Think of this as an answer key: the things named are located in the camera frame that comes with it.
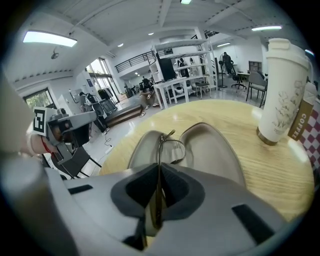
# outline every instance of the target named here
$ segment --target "ceiling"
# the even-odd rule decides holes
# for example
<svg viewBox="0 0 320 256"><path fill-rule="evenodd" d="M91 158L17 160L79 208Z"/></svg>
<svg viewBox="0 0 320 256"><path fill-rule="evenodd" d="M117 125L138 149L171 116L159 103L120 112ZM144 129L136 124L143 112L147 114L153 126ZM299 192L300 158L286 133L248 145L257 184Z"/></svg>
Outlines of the ceiling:
<svg viewBox="0 0 320 256"><path fill-rule="evenodd" d="M283 26L279 31L255 32L266 42L280 37L308 48L290 18L268 0L192 0L190 4L180 0L53 0L21 28L3 68L11 82L49 72L81 71L122 43L130 47L151 38L185 35L197 27L247 38L253 35L252 27L261 25ZM71 32L78 43L72 48L58 46L59 57L52 60L54 45L22 43L28 29L66 36Z"/></svg>

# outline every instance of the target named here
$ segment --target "checkered pattern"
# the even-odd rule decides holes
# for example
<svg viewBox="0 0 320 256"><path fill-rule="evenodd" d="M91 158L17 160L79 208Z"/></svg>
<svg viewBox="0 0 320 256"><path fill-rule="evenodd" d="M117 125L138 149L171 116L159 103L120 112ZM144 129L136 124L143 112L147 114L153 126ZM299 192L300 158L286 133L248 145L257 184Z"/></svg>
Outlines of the checkered pattern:
<svg viewBox="0 0 320 256"><path fill-rule="evenodd" d="M300 139L312 165L315 180L320 175L320 100L315 101L308 124Z"/></svg>

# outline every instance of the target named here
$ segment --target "white tumbler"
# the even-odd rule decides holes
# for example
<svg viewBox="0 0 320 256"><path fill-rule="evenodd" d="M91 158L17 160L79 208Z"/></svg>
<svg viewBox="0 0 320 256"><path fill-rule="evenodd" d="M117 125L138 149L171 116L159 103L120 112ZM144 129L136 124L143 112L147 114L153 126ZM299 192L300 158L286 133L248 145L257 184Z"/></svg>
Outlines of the white tumbler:
<svg viewBox="0 0 320 256"><path fill-rule="evenodd" d="M309 59L305 51L287 39L269 40L268 87L258 137L275 145L293 122L307 83Z"/></svg>

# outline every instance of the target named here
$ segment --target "office chair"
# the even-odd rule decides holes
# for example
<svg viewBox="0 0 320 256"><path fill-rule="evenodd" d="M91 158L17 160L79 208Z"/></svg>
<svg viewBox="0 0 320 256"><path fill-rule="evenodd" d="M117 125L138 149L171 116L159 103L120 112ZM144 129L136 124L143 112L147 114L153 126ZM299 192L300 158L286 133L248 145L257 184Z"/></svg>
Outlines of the office chair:
<svg viewBox="0 0 320 256"><path fill-rule="evenodd" d="M254 72L254 71L251 71L250 75L249 75L248 92L246 94L245 101L248 100L249 89L251 89L250 99L252 98L252 89L256 89L258 91L257 92L257 96L256 96L257 99L259 97L259 91L262 91L262 98L261 98L261 103L260 103L260 108L261 108L262 102L264 100L264 96L265 96L266 91L267 91L267 87L268 87L268 83L267 83L267 81L265 81L263 79L261 74L259 74L257 72Z"/></svg>

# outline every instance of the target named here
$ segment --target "round table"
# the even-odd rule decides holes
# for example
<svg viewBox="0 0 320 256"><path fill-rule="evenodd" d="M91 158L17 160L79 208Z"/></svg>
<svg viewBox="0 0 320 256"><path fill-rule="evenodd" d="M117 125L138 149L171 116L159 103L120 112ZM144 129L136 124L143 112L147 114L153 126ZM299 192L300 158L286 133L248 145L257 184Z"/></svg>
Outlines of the round table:
<svg viewBox="0 0 320 256"><path fill-rule="evenodd" d="M256 135L262 109L239 101L197 100L158 112L139 124L114 147L100 175L128 168L140 138L150 130L169 133L174 139L194 124L205 122L218 129L237 154L247 189L268 202L287 221L305 212L313 199L311 163L302 144L288 136L276 145L263 143Z"/></svg>

